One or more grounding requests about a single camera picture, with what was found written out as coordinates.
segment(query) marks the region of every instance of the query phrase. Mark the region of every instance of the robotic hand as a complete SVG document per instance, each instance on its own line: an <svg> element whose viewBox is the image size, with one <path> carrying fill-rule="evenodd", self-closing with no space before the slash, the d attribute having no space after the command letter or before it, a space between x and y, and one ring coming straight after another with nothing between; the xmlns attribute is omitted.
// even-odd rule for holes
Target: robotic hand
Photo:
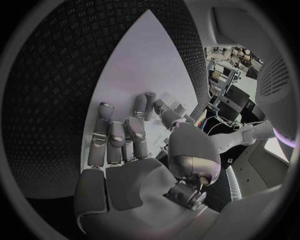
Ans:
<svg viewBox="0 0 300 240"><path fill-rule="evenodd" d="M213 141L217 152L222 154L237 145L252 145L256 140L265 140L274 138L275 134L270 121L253 126L246 124L233 133L220 133L210 137Z"/></svg>
<svg viewBox="0 0 300 240"><path fill-rule="evenodd" d="M101 129L100 147L93 146L92 142L89 153L92 168L82 172L75 192L78 226L92 239L199 237L211 227L217 213L203 204L205 193L177 179L198 178L203 184L213 183L219 175L220 157L205 133L180 122L172 128L170 136L170 169L148 158L146 117L140 107L123 124L111 122L114 108L100 104L95 127L96 133ZM211 152L201 152L199 139L203 141L202 150L211 148ZM106 148L106 164L103 164L102 151Z"/></svg>

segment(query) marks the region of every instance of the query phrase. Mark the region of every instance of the perforated black surface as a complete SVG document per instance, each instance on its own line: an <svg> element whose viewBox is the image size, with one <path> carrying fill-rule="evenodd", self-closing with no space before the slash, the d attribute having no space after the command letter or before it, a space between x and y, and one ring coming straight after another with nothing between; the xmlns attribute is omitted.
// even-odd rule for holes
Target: perforated black surface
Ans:
<svg viewBox="0 0 300 240"><path fill-rule="evenodd" d="M148 9L177 47L202 113L209 100L205 59L182 0L67 0L28 38L5 89L5 151L27 197L74 194L95 85L119 40Z"/></svg>

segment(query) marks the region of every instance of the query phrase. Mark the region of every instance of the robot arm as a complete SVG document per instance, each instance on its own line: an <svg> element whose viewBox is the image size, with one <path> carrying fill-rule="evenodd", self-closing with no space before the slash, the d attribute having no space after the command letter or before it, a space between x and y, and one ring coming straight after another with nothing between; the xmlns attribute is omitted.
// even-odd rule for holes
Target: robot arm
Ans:
<svg viewBox="0 0 300 240"><path fill-rule="evenodd" d="M274 138L275 134L270 121L253 126L247 124L233 133L220 133L210 137L213 141L217 152L222 154L237 145L252 145L256 140L265 140Z"/></svg>

